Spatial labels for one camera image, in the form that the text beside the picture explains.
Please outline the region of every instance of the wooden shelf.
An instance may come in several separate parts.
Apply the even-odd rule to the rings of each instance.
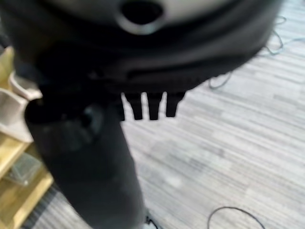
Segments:
[[[44,167],[26,187],[1,180],[0,228],[20,228],[52,183],[53,178]]]
[[[29,145],[0,133],[0,179]]]

